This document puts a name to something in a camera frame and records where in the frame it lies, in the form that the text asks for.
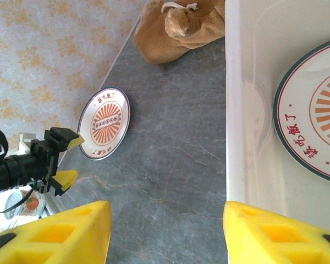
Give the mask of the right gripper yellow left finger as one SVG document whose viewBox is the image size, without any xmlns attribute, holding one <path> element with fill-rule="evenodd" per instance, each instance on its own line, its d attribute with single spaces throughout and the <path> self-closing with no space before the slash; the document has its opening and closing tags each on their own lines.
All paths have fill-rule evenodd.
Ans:
<svg viewBox="0 0 330 264">
<path fill-rule="evenodd" d="M 96 201 L 0 234 L 0 264 L 106 264 L 108 201 Z"/>
</svg>

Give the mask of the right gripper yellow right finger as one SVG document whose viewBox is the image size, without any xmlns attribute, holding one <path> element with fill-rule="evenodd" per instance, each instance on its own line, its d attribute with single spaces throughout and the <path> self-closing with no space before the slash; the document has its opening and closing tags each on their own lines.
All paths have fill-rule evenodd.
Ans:
<svg viewBox="0 0 330 264">
<path fill-rule="evenodd" d="M 241 202 L 227 201 L 229 264 L 330 264 L 330 231 Z"/>
</svg>

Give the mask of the white plate orange sunburst print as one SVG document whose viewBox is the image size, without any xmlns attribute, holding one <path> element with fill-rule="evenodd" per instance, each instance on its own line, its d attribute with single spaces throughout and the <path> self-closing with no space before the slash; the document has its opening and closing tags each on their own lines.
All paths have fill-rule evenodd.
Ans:
<svg viewBox="0 0 330 264">
<path fill-rule="evenodd" d="M 272 114 L 277 135 L 293 159 L 330 181 L 330 41 L 286 72 Z"/>
<path fill-rule="evenodd" d="M 90 160 L 110 156 L 123 141 L 130 123 L 130 102 L 124 91 L 106 87 L 95 93 L 82 110 L 78 133 L 82 154 Z"/>
</svg>

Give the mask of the white plastic bin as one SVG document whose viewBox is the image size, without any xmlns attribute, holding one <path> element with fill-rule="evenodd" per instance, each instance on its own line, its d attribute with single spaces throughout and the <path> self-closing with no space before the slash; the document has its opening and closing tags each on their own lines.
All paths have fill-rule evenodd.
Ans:
<svg viewBox="0 0 330 264">
<path fill-rule="evenodd" d="M 286 72 L 330 41 L 330 0 L 226 0 L 227 198 L 330 230 L 330 181 L 305 169 L 275 131 Z"/>
</svg>

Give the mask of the silver tin can orange print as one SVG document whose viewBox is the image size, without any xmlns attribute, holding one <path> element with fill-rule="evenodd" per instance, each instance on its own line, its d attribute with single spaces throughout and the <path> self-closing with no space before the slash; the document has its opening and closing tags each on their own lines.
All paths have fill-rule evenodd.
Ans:
<svg viewBox="0 0 330 264">
<path fill-rule="evenodd" d="M 5 203 L 5 210 L 17 204 L 28 191 L 16 190 L 8 198 Z M 38 217 L 45 209 L 46 200 L 43 194 L 34 191 L 30 197 L 17 208 L 12 209 L 9 212 L 4 213 L 6 219 L 12 219 L 17 216 Z"/>
</svg>

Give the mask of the brown plush toy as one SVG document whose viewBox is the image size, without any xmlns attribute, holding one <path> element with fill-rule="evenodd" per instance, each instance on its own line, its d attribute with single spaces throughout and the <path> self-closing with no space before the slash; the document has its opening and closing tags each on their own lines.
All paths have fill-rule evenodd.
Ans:
<svg viewBox="0 0 330 264">
<path fill-rule="evenodd" d="M 172 62 L 225 34 L 226 0 L 149 0 L 133 44 L 152 64 Z"/>
</svg>

